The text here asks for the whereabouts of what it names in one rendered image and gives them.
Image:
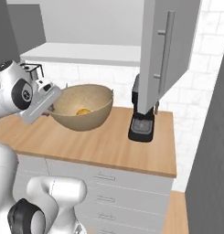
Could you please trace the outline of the black coffee machine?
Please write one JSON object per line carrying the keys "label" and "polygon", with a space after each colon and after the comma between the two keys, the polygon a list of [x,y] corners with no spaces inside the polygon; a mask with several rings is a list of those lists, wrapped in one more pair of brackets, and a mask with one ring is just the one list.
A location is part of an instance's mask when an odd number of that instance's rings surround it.
{"label": "black coffee machine", "polygon": [[149,143],[154,137],[155,113],[150,109],[146,114],[137,111],[139,76],[136,76],[132,88],[133,116],[131,119],[128,138],[135,142]]}

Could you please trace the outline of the dark grey cabinet door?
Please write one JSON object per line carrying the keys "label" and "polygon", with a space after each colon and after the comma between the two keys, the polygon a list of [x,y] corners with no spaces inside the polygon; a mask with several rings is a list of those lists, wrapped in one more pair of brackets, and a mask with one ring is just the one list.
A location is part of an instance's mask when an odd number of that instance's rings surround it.
{"label": "dark grey cabinet door", "polygon": [[6,0],[0,0],[0,64],[7,60],[18,62],[20,57]]}

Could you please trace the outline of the white drawer front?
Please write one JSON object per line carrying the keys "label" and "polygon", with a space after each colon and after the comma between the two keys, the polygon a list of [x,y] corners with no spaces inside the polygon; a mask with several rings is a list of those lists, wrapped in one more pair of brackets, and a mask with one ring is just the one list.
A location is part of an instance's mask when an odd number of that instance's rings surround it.
{"label": "white drawer front", "polygon": [[98,234],[100,234],[99,231],[102,229],[114,231],[117,234],[162,234],[159,231],[131,227],[105,219],[82,217],[80,218],[80,222],[86,229],[94,229]]}
{"label": "white drawer front", "polygon": [[[170,193],[173,178],[158,175],[140,174],[135,172],[84,165],[60,160],[47,159],[48,171],[52,176],[73,176],[83,179],[87,184],[101,183],[109,186],[120,186],[140,189],[147,192]],[[115,181],[99,179],[97,174],[115,176]]]}
{"label": "white drawer front", "polygon": [[[147,192],[120,186],[109,186],[101,183],[87,185],[88,193],[84,202],[102,203],[105,205],[129,208],[137,211],[164,215],[167,211],[170,193]],[[114,197],[116,202],[97,200],[97,196]]]}
{"label": "white drawer front", "polygon": [[98,214],[113,215],[113,221],[131,227],[149,229],[162,232],[165,217],[148,212],[137,211],[129,208],[105,205],[102,203],[83,202],[75,207],[78,218],[98,218]]}

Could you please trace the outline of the white open wall cabinet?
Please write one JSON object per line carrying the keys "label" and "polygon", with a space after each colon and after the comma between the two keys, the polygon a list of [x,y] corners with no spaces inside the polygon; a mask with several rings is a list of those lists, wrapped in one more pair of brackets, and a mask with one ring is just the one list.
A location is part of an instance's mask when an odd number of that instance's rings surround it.
{"label": "white open wall cabinet", "polygon": [[24,60],[137,67],[144,0],[6,0],[35,7],[45,40]]}

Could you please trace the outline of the tan woven basket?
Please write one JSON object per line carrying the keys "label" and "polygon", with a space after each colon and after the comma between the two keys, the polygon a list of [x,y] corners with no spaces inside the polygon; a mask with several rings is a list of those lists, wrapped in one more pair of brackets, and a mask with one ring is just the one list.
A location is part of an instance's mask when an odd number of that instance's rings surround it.
{"label": "tan woven basket", "polygon": [[[113,105],[113,91],[98,84],[83,84],[65,88],[53,103],[49,114],[61,125],[77,132],[100,127],[108,118]],[[91,113],[76,115],[79,109]]]}

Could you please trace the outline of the grey tall cabinet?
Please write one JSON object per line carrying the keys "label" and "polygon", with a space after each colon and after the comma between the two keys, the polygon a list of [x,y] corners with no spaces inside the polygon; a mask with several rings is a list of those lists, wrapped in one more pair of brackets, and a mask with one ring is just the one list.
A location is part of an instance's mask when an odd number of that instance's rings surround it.
{"label": "grey tall cabinet", "polygon": [[186,188],[189,234],[224,234],[224,54]]}

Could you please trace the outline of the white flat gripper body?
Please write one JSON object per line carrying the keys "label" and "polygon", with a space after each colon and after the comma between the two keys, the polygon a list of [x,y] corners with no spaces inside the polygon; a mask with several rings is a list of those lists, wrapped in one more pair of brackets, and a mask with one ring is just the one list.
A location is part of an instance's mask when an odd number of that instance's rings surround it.
{"label": "white flat gripper body", "polygon": [[22,120],[33,123],[60,95],[62,91],[58,86],[45,85],[34,93],[30,106],[19,113]]}

